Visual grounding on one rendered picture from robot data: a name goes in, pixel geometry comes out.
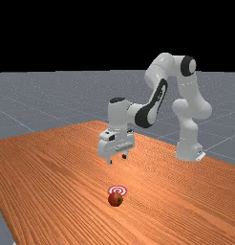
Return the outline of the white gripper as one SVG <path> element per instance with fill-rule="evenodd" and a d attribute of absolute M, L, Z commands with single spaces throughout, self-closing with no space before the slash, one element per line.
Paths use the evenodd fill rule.
<path fill-rule="evenodd" d="M 135 135 L 131 127 L 111 131 L 106 129 L 99 134 L 98 155 L 112 164 L 111 157 L 122 152 L 122 159 L 127 159 L 128 151 L 135 147 Z"/>

